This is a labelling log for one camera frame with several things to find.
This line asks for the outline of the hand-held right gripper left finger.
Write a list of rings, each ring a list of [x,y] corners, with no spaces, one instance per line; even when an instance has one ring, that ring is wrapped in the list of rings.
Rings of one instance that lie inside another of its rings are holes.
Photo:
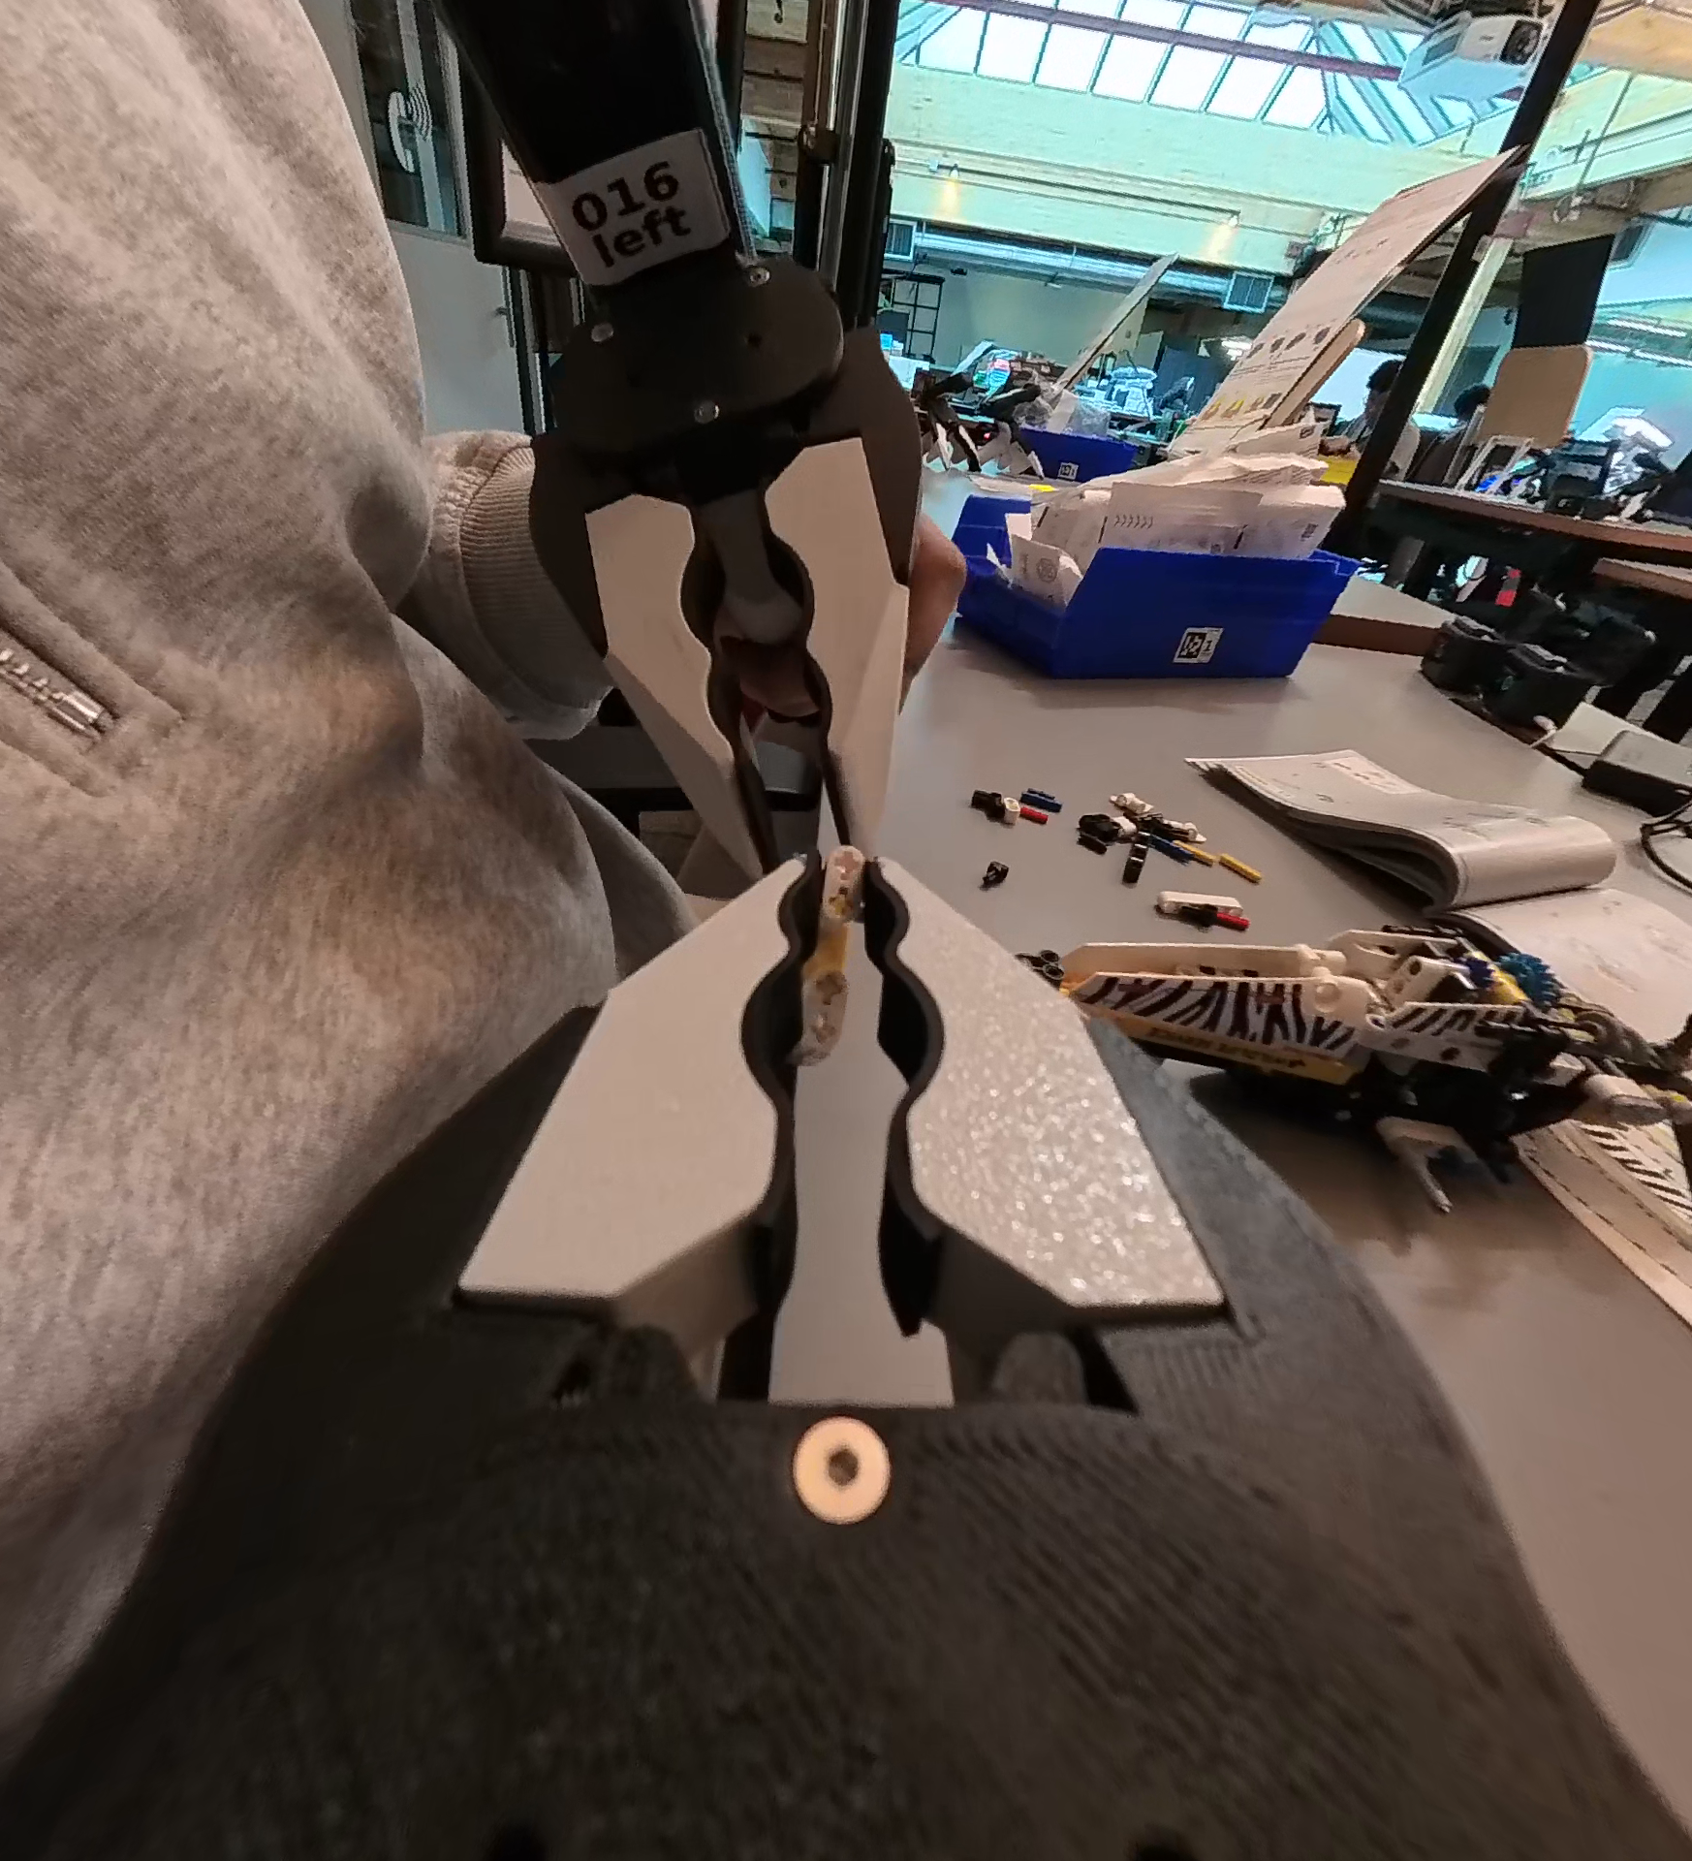
[[[592,1014],[461,1304],[658,1332],[765,1394],[791,1283],[793,1096],[820,858],[787,860]]]

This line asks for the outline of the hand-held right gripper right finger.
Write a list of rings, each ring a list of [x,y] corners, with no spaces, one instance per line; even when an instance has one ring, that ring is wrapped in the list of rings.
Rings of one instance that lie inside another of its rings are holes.
[[[878,1271],[951,1384],[1021,1338],[1216,1324],[1227,1297],[1083,1016],[894,860],[865,872],[876,1043],[904,1082]]]

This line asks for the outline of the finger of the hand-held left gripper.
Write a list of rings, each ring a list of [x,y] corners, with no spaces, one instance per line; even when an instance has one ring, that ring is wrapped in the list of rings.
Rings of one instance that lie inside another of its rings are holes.
[[[808,595],[806,661],[822,692],[834,835],[874,856],[904,689],[906,589],[888,560],[859,441],[800,451],[763,503]]]
[[[711,702],[711,650],[685,620],[691,517],[631,496],[584,525],[605,667],[701,825],[754,883],[783,856],[738,704]]]

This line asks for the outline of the white yellow blue lego assembly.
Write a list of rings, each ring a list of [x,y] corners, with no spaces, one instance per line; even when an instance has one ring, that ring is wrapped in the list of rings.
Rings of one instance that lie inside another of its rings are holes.
[[[806,1069],[834,1055],[849,1012],[849,961],[863,907],[867,860],[841,846],[826,856],[812,948],[800,967],[800,1028],[791,1065]]]

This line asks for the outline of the zebra striped lego helicopter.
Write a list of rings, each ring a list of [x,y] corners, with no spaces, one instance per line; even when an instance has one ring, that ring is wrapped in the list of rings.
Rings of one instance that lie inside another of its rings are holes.
[[[1670,1129],[1692,1199],[1692,1016],[1650,1041],[1539,959],[1348,930],[1329,948],[1089,944],[1017,961],[1159,1059],[1268,1082],[1317,1123],[1368,1129],[1442,1215],[1440,1156],[1496,1170],[1520,1137],[1565,1123]]]

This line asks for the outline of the person's left hand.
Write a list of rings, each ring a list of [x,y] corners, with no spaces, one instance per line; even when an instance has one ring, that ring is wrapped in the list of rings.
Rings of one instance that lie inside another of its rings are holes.
[[[943,638],[964,589],[966,560],[939,525],[917,517],[906,579],[904,687]]]

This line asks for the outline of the black mechanical device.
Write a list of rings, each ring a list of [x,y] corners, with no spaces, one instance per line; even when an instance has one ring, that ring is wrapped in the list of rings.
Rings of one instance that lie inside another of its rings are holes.
[[[1005,478],[1019,468],[1019,414],[1038,402],[1044,383],[1009,365],[997,387],[982,388],[972,371],[919,367],[908,388],[927,470]]]

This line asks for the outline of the blue plastic bin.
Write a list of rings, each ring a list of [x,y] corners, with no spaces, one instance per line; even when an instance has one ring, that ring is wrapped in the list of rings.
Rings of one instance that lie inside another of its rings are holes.
[[[1145,449],[1112,433],[1017,429],[1023,472],[1048,484],[1085,484],[1136,470]]]
[[[1007,519],[1027,502],[972,494],[952,544],[966,560],[956,630],[1064,683],[1272,683],[1323,632],[1356,562],[1101,550],[1058,609],[1019,589]]]

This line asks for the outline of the person in grey hoodie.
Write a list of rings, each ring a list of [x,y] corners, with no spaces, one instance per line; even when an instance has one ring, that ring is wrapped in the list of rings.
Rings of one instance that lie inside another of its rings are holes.
[[[0,5],[0,1774],[364,1197],[689,924],[401,616],[418,350],[299,5]]]

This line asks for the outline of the white instruction booklet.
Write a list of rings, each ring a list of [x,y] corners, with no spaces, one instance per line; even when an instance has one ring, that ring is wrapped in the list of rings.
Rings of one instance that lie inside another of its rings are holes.
[[[1442,796],[1354,751],[1186,765],[1257,804],[1294,839],[1368,868],[1438,913],[1596,891],[1619,864],[1613,841],[1580,817]]]

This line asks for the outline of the skylight windows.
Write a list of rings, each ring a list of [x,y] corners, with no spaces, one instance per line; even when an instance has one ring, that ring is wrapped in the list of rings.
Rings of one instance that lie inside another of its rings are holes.
[[[1418,147],[1444,135],[1399,85],[1411,38],[1233,5],[902,5],[898,61],[939,75]]]

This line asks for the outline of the leaning instruction card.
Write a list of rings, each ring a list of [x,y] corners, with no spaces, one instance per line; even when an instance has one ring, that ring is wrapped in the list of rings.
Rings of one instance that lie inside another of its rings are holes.
[[[1405,266],[1457,225],[1496,184],[1522,172],[1526,147],[1407,188],[1374,209],[1299,281],[1253,338],[1206,408],[1179,435],[1182,455],[1223,451],[1294,426],[1360,342],[1362,312]]]

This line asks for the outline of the open instruction manual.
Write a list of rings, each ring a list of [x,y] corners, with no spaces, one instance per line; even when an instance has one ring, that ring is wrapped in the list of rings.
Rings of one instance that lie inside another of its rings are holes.
[[[1692,928],[1643,897],[1582,891],[1477,907],[1455,920],[1543,961],[1565,991],[1650,1041],[1668,1043],[1692,1020]]]

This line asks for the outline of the black device box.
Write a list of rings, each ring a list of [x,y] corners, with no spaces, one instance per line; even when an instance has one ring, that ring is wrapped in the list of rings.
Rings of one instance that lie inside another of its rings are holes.
[[[1467,616],[1444,620],[1418,673],[1442,694],[1477,708],[1489,724],[1514,731],[1553,731],[1596,691],[1588,669]]]

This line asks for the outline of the black power adapter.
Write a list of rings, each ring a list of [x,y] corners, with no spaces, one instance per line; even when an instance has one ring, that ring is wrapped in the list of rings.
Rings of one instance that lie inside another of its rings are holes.
[[[1692,745],[1627,730],[1592,759],[1580,786],[1646,819],[1676,815],[1692,804]]]

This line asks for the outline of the black pole with toothed disc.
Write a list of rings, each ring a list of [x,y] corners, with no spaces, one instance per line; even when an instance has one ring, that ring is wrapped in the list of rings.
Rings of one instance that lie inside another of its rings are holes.
[[[1469,209],[1457,223],[1457,238],[1428,311],[1414,332],[1370,437],[1354,466],[1346,488],[1342,525],[1344,533],[1360,533],[1370,502],[1387,472],[1391,455],[1407,429],[1420,390],[1428,385],[1448,336],[1461,326],[1463,303],[1469,285],[1479,275],[1481,248],[1492,238],[1502,221],[1524,168],[1537,145],[1555,102],[1578,63],[1598,3],[1563,3],[1555,9],[1551,28],[1529,83],[1522,90],[1518,108],[1498,145],[1498,159],[1490,178],[1473,194]]]

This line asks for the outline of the black and beige panel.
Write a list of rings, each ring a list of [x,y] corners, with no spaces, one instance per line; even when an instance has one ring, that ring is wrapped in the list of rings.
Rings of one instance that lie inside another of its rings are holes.
[[[1537,449],[1567,441],[1592,365],[1588,338],[1613,236],[1539,246],[1522,256],[1512,344],[1498,363],[1479,439]]]

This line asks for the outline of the white ceiling projector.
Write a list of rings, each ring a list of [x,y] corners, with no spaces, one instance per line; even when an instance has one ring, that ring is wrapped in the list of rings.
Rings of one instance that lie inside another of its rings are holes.
[[[1533,12],[1455,12],[1418,40],[1395,83],[1411,100],[1490,104],[1524,90],[1549,26]]]

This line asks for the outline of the black metal frame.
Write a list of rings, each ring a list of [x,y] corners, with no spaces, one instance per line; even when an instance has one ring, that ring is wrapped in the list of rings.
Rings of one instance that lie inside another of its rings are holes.
[[[806,5],[791,258],[834,293],[849,332],[873,324],[884,264],[900,12],[900,3]]]

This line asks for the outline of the dark wall sign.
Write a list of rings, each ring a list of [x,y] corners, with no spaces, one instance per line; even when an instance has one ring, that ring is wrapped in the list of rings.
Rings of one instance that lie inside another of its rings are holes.
[[[461,238],[465,203],[455,67],[430,3],[348,3],[362,106],[385,219]]]

